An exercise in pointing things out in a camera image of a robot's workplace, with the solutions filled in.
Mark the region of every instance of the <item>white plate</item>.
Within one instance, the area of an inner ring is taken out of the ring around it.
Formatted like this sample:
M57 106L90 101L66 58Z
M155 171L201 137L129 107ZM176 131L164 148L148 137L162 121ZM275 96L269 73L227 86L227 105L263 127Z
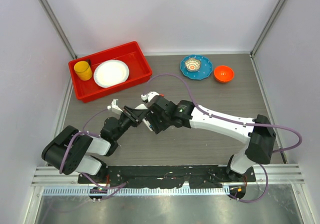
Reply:
M120 60L107 60L94 71L94 81L102 88L109 88L128 79L129 68Z

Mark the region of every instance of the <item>gray floor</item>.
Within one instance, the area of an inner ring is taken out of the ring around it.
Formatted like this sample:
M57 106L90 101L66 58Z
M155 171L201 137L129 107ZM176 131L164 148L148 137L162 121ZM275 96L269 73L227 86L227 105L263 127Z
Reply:
M249 185L245 199L264 185ZM44 196L36 224L302 224L290 184L270 185L263 199L248 204L226 195L116 196L89 202L87 196Z
M212 76L204 80L189 80L197 103L211 110L239 117L255 118L257 114L268 115L248 54L205 55L214 66L227 65L233 68L235 77L230 83L222 84ZM153 75L174 73L182 75L180 61L183 55L148 56ZM141 103L140 95L144 84L115 94L83 103L72 94L64 125L81 129L95 113L105 109L113 99L119 105L136 107ZM189 100L188 93L174 77L159 77L150 85L151 91L162 93L175 103ZM87 126L87 130L99 133L104 120L114 116L103 113ZM130 128L118 141L118 148L110 157L102 157L108 165L187 165L187 164L227 164L230 156L243 145L228 136L212 131L170 127L158 135L148 131L144 125ZM279 153L273 155L272 163L283 163Z

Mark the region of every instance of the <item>small bowl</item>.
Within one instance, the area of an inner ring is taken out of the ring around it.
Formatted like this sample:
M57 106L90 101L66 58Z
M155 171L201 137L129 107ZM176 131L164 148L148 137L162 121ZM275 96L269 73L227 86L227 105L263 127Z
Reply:
M217 66L213 74L215 79L220 83L228 83L235 77L234 70L226 65Z
M193 57L185 61L185 67L189 72L196 72L201 67L201 61Z

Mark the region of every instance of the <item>plate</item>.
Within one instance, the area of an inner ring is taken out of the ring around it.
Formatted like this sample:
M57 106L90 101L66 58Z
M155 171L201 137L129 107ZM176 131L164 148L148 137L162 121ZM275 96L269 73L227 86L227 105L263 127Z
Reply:
M201 62L200 68L197 71L190 71L186 67L186 62L189 59L196 59ZM213 72L213 64L212 62L202 55L188 55L180 62L180 70L186 77L190 78L191 80L202 80L208 78L211 73Z
M94 81L102 88L109 88L125 82L129 77L128 66L120 60L107 60L94 71Z

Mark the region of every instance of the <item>orange bowl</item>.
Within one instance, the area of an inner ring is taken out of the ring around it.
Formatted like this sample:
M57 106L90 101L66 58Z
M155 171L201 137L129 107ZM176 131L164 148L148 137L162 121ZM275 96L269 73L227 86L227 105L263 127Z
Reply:
M229 66L219 65L214 69L214 77L220 83L228 83L230 82L234 76L234 70L232 70Z

